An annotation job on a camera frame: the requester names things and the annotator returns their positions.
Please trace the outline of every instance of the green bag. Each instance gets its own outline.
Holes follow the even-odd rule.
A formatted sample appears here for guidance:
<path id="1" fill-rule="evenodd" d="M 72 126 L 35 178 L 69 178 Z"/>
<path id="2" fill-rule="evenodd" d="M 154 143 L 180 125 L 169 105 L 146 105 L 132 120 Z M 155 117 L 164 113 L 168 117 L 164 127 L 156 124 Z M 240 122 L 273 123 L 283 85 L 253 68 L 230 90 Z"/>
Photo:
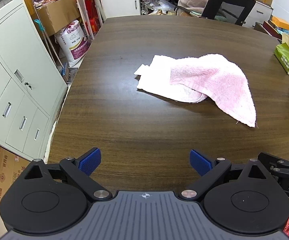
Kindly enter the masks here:
<path id="1" fill-rule="evenodd" d="M 276 46 L 274 55 L 289 75 L 289 46 L 286 43 L 282 43 Z"/>

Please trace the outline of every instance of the brown tabletop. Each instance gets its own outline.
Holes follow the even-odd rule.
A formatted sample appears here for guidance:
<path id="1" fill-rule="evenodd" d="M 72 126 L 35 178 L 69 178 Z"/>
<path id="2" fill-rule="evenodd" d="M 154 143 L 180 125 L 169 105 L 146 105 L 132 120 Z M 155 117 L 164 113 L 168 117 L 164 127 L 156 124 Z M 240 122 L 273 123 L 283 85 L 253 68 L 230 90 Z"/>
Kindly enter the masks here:
<path id="1" fill-rule="evenodd" d="M 233 24 L 193 17 L 107 19 L 71 86 L 49 163 L 99 147 L 92 178 L 109 190 L 179 190 L 198 175 L 196 148 L 214 158 L 246 162 L 266 151 L 289 160 L 289 75 L 273 55 L 276 38 Z M 175 102 L 137 90 L 133 74 L 154 55 L 219 53 L 246 75 L 257 112 L 251 128 L 207 98 Z"/>

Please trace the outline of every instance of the metal screw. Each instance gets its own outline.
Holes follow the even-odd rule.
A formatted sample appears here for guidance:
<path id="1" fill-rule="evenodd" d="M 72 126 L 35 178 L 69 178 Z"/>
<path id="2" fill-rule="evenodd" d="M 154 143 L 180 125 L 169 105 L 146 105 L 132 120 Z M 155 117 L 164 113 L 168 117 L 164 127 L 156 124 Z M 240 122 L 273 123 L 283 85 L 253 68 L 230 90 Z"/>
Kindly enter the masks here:
<path id="1" fill-rule="evenodd" d="M 191 189 L 186 189 L 183 192 L 181 192 L 181 195 L 185 198 L 192 198 L 192 197 L 195 197 L 197 195 L 197 192 L 195 192 L 194 190 L 191 190 Z"/>
<path id="2" fill-rule="evenodd" d="M 96 198 L 105 198 L 109 196 L 109 192 L 106 190 L 97 190 L 93 193 Z"/>

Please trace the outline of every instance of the white filing cabinet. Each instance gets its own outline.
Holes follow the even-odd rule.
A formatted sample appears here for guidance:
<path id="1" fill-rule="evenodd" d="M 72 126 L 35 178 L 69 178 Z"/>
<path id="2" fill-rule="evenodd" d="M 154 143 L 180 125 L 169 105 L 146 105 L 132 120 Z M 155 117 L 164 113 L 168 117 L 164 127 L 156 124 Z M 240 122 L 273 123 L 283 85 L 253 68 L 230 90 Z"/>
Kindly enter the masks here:
<path id="1" fill-rule="evenodd" d="M 107 18 L 140 15 L 139 0 L 101 0 Z"/>
<path id="2" fill-rule="evenodd" d="M 43 158 L 66 90 L 23 0 L 0 0 L 0 146 Z"/>
<path id="3" fill-rule="evenodd" d="M 243 27 L 254 28 L 256 22 L 263 24 L 264 21 L 268 21 L 270 19 L 272 11 L 272 7 L 257 1 L 252 8 L 252 11 L 246 18 L 246 23 L 243 25 Z"/>

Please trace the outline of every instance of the white rice sack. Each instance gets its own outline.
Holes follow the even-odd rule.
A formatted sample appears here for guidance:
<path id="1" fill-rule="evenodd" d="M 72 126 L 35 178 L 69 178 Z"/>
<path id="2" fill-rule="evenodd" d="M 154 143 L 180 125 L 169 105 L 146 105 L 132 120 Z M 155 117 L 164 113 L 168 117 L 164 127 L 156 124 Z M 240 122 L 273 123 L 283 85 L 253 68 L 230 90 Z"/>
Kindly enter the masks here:
<path id="1" fill-rule="evenodd" d="M 80 27 L 79 21 L 74 20 L 56 34 L 56 39 L 62 48 L 70 67 L 73 67 L 86 54 L 89 44 Z"/>

